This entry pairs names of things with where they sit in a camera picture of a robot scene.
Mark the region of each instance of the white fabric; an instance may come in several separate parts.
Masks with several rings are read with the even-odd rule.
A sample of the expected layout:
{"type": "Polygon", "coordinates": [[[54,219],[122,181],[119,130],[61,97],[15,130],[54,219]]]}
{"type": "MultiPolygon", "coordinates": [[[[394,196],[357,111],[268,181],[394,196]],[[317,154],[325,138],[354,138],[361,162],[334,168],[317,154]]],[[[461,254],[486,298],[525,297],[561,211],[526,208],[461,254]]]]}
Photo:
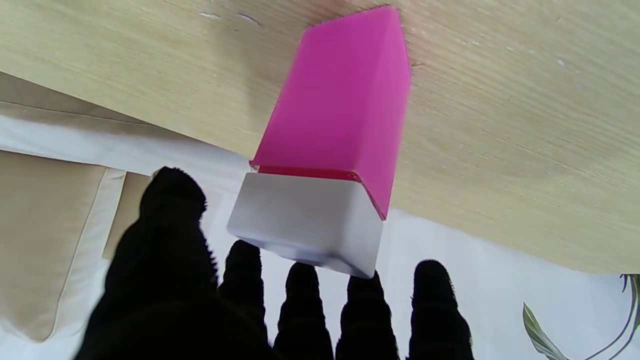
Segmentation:
{"type": "Polygon", "coordinates": [[[83,329],[96,301],[87,289],[102,280],[99,260],[115,217],[125,172],[107,168],[69,267],[52,334],[68,336],[83,329]]]}

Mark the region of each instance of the pink plastic block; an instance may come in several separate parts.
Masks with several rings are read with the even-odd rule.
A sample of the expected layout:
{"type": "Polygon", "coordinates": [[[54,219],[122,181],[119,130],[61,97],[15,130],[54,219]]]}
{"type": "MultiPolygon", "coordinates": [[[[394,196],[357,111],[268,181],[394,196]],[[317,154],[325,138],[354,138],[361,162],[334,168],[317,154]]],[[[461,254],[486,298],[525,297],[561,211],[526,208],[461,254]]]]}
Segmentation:
{"type": "Polygon", "coordinates": [[[308,28],[252,165],[361,181],[385,219],[410,85],[395,8],[308,28]]]}

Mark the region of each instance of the white cube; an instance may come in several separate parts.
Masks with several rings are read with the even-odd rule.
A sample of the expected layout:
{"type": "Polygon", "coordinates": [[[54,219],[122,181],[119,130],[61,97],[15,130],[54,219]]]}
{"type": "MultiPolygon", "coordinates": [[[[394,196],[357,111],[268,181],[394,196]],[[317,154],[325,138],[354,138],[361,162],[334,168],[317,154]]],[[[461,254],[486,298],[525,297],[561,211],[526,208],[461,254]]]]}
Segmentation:
{"type": "Polygon", "coordinates": [[[371,278],[382,226],[361,183],[250,173],[227,230],[283,258],[371,278]]]}

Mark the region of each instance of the green leaf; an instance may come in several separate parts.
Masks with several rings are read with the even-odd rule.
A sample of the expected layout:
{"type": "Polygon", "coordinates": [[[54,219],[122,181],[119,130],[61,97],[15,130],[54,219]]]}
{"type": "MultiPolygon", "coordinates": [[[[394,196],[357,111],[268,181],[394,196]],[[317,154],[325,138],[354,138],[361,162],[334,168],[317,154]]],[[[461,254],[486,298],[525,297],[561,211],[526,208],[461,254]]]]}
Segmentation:
{"type": "Polygon", "coordinates": [[[613,354],[613,356],[609,358],[609,360],[612,360],[616,356],[620,355],[620,353],[623,352],[623,350],[625,350],[627,346],[629,346],[629,344],[631,343],[631,340],[634,338],[634,334],[636,333],[636,330],[640,326],[640,303],[637,303],[638,301],[640,301],[640,275],[634,274],[634,275],[629,275],[629,277],[631,279],[631,313],[633,314],[634,312],[634,306],[635,306],[635,312],[636,312],[634,327],[631,330],[631,335],[629,335],[629,339],[627,340],[627,342],[625,342],[624,345],[622,345],[622,347],[615,354],[613,354]]]}
{"type": "Polygon", "coordinates": [[[533,315],[533,311],[529,309],[526,303],[524,303],[524,307],[522,308],[522,320],[524,321],[524,328],[529,335],[529,339],[537,352],[543,354],[549,360],[569,360],[558,347],[553,344],[545,332],[542,331],[540,324],[533,315]]]}

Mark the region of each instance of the light wood surface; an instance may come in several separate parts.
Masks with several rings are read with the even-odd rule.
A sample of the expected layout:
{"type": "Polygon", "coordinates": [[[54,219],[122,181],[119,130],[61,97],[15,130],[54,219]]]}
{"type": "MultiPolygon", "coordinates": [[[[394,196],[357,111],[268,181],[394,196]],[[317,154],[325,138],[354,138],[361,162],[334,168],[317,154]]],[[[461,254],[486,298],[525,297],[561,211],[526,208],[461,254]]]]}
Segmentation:
{"type": "MultiPolygon", "coordinates": [[[[640,272],[640,2],[390,3],[413,63],[393,206],[640,272]]],[[[0,0],[0,71],[251,157],[302,31],[376,4],[0,0]]]]}

